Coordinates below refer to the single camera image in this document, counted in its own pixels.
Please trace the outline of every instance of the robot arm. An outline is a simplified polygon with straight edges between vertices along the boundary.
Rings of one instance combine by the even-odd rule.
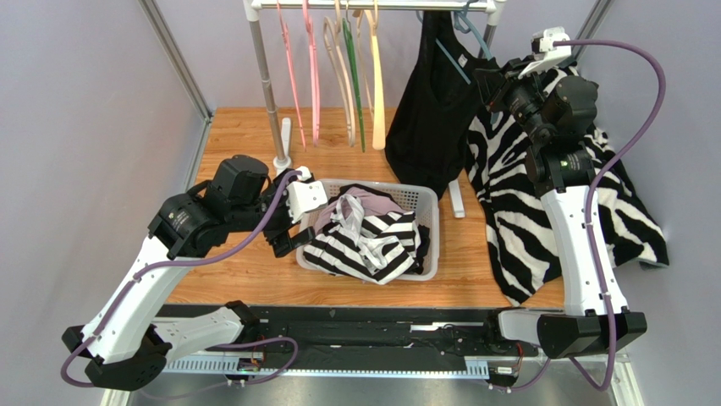
[[[489,324],[497,341],[533,343],[551,359],[607,354],[609,317],[618,327],[617,348],[647,329],[643,313],[629,311],[615,282],[603,236],[595,233],[590,240],[587,235],[584,207],[596,172],[582,139],[596,117],[598,86],[578,76],[562,78],[550,94],[540,86],[540,75],[570,56],[570,47],[553,44],[568,38],[560,27],[542,31],[533,37],[533,55],[511,60],[502,69],[489,61],[489,69],[475,72],[487,110],[512,114],[531,141],[526,171],[551,222],[564,277],[563,314],[499,310]],[[598,222],[596,193],[591,209],[592,222]],[[592,244],[612,309],[604,303]]]
[[[132,282],[133,288],[113,309],[102,333],[80,354],[91,359],[85,373],[96,387],[134,391],[154,379],[167,363],[185,355],[219,344],[256,339],[254,328],[259,320],[242,302],[231,302],[209,315],[177,323],[153,326],[151,320],[211,247],[223,244],[229,233],[250,231],[258,225],[282,177],[261,192],[269,179],[267,171],[256,159],[235,156],[221,163],[212,181],[163,203],[133,266],[105,307],[91,322],[70,327],[63,335],[70,351],[78,348],[94,335],[114,300]],[[322,184],[312,179],[307,168],[300,168],[300,173],[283,192],[278,209],[264,229],[277,257],[314,237],[312,228],[293,238],[289,229],[304,213],[327,204]],[[172,266],[159,266],[137,279],[138,271],[158,262]]]

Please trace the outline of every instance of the laundry basket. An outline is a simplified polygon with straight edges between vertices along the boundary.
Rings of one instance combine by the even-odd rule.
[[[440,241],[438,237],[438,220],[440,216],[438,213],[438,197],[435,192],[429,188],[410,186],[408,184],[385,184],[381,182],[361,182],[358,180],[343,179],[320,179],[320,181],[323,183],[323,188],[326,190],[328,199],[337,196],[338,193],[340,193],[340,188],[347,184],[362,184],[393,196],[398,206],[401,206],[404,210],[415,211],[418,225],[426,226],[431,230],[430,247],[428,247],[428,254],[423,259],[423,273],[420,275],[403,274],[396,279],[422,282],[430,280],[436,275],[440,251]],[[312,227],[312,225],[316,223],[319,214],[320,211],[315,211],[303,217],[303,221],[300,222],[300,229],[303,230]],[[317,270],[303,258],[302,247],[296,250],[295,257],[298,265],[305,269]]]

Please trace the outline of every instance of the wooden table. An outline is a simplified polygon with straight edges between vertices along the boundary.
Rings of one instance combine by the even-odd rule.
[[[310,110],[304,111],[310,128]],[[390,125],[394,110],[388,109]],[[281,109],[281,117],[295,117],[293,109]],[[293,167],[307,166],[316,179],[345,178],[397,183],[382,151],[370,147],[361,152],[360,131],[355,148],[348,147],[342,109],[323,109],[321,139],[312,146],[311,131],[305,132],[303,151],[300,131],[294,122],[290,155]],[[224,108],[217,111],[202,158],[197,181],[212,178],[225,158],[236,154],[253,156],[273,171],[275,156],[263,108]],[[493,280],[486,243],[483,210],[465,173],[460,175],[466,217],[453,217],[446,194],[440,201],[440,259],[438,274],[427,282],[393,281],[378,286],[350,277],[332,277],[298,266],[295,254],[275,259],[262,237],[245,250],[212,266],[195,269],[173,291],[174,303],[225,303],[243,300],[251,305],[363,305],[416,307],[499,307],[509,305]],[[228,243],[209,255],[236,245],[245,233],[231,235]],[[563,283],[547,283],[531,300],[529,307],[562,307]]]

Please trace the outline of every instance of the black and white striped shirt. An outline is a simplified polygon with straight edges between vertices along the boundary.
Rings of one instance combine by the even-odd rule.
[[[421,238],[414,211],[357,217],[360,230],[350,217],[339,220],[336,212],[303,249],[305,260],[317,269],[384,285],[416,266]]]

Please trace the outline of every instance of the black garment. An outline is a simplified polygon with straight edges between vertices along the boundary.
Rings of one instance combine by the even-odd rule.
[[[439,39],[471,83],[436,45]],[[386,139],[386,159],[401,183],[426,186],[443,196],[465,162],[466,130],[481,106],[475,58],[455,37],[449,12],[423,13],[418,61],[410,74]]]
[[[416,263],[411,266],[404,274],[421,275],[423,273],[423,260],[426,259],[428,251],[431,248],[431,229],[426,226],[418,226],[418,235],[421,236],[421,245],[416,250]]]

